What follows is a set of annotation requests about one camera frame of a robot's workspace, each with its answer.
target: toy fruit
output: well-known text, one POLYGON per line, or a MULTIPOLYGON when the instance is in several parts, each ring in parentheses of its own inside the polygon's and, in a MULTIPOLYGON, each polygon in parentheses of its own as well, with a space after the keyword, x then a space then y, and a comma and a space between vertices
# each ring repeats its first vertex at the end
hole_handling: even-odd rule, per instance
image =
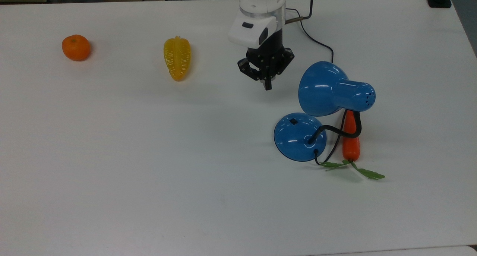
POLYGON ((71 35, 66 37, 62 44, 63 54, 75 61, 85 60, 91 53, 91 45, 88 39, 81 35, 71 35))
POLYGON ((189 41, 178 36, 165 41, 164 59, 172 79, 184 80, 191 60, 189 41))

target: lamp shade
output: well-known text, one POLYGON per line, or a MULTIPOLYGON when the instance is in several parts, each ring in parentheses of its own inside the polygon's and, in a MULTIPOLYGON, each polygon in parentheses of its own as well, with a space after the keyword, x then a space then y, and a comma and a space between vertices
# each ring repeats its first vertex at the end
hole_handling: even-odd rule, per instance
POLYGON ((326 116, 341 108, 363 112, 376 100, 374 88, 367 83, 350 81, 333 63, 320 61, 303 74, 298 87, 302 110, 312 116, 326 116))

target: white robot arm housing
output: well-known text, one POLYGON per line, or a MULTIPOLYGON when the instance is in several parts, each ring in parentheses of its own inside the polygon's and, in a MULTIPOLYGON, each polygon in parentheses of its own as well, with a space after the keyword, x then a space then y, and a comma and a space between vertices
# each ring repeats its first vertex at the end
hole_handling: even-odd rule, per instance
POLYGON ((245 59, 238 68, 265 90, 294 58, 291 49, 283 47, 285 0, 240 0, 240 9, 228 33, 230 42, 247 47, 245 59))
POLYGON ((240 0, 240 10, 228 33, 230 42, 258 49, 285 23, 285 0, 240 0))

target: tabletop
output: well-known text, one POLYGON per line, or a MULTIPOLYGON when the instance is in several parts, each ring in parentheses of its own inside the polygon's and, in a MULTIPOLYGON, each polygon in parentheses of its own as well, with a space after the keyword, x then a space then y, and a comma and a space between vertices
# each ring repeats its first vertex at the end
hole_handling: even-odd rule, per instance
MULTIPOLYGON (((302 13, 308 4, 287 0, 302 13)), ((0 254, 292 256, 477 243, 477 59, 454 8, 315 0, 304 21, 351 80, 376 90, 361 113, 357 164, 380 181, 280 154, 275 124, 301 112, 300 78, 329 51, 286 25, 296 57, 265 91, 237 69, 246 49, 227 39, 237 11, 238 1, 0 5, 0 254), (74 34, 92 43, 83 62, 61 51, 74 34), (176 35, 192 45, 183 82, 162 54, 176 35)), ((319 120, 338 125, 340 115, 319 120)))

